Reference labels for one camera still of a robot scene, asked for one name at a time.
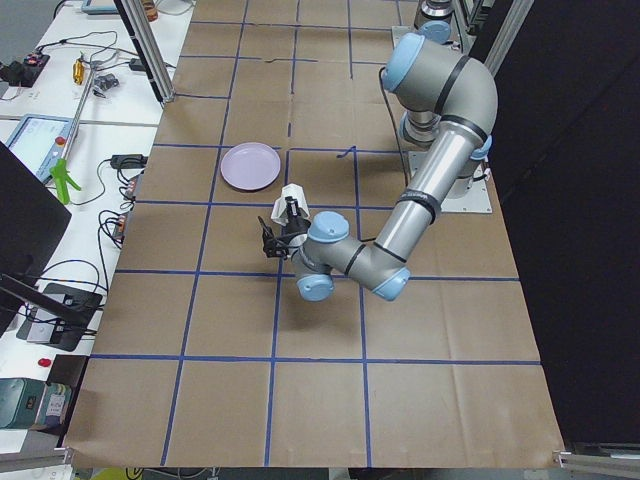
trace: green object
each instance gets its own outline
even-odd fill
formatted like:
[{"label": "green object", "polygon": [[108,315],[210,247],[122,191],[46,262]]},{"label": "green object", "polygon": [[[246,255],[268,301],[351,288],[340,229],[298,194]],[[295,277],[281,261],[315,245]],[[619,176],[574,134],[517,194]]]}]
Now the green object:
[{"label": "green object", "polygon": [[0,378],[0,429],[43,429],[60,425],[71,388],[31,378]]},{"label": "green object", "polygon": [[38,416],[45,383],[29,378],[0,379],[0,428],[29,428]]},{"label": "green object", "polygon": [[58,162],[49,169],[49,173],[51,173],[51,177],[56,185],[56,194],[58,195],[58,200],[62,202],[63,205],[69,204],[69,187],[67,185],[71,185],[76,190],[82,190],[80,185],[73,181],[73,179],[69,176],[69,171],[67,170],[67,161],[64,158],[58,160]]}]

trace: screwdriver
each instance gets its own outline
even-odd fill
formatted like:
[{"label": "screwdriver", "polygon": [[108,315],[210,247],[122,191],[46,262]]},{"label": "screwdriver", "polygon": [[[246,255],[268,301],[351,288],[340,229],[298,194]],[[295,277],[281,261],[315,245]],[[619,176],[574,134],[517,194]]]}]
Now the screwdriver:
[{"label": "screwdriver", "polygon": [[84,80],[84,65],[82,64],[82,55],[78,57],[78,59],[73,64],[73,81],[77,85],[82,85],[82,81]]}]

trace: monitor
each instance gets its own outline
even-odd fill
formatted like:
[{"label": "monitor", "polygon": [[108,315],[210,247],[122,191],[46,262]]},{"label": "monitor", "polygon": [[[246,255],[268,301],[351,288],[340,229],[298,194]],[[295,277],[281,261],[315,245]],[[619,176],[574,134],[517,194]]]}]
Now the monitor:
[{"label": "monitor", "polygon": [[[0,335],[24,302],[51,313],[67,325],[86,327],[91,320],[95,308],[89,312],[72,308],[34,288],[70,219],[71,213],[0,142]],[[78,291],[56,293],[74,295]],[[99,304],[96,297],[101,299],[100,295],[92,297],[91,305]],[[74,330],[73,337],[78,336],[80,328]],[[69,342],[65,338],[65,349],[77,344],[77,339]]]}]

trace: bottle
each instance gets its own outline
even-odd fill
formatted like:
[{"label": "bottle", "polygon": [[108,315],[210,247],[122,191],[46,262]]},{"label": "bottle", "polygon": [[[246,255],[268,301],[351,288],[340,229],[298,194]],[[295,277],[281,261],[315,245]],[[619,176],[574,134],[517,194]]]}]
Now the bottle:
[{"label": "bottle", "polygon": [[144,11],[147,14],[147,20],[153,22],[158,19],[158,9],[153,0],[141,0]]}]

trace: pink plate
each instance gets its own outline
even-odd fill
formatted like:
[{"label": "pink plate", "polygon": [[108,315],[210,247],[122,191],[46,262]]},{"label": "pink plate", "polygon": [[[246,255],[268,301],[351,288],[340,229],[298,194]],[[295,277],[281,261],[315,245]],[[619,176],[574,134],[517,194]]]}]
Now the pink plate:
[{"label": "pink plate", "polygon": [[232,187],[260,190],[278,178],[280,157],[263,143],[241,143],[225,154],[220,171]]}]

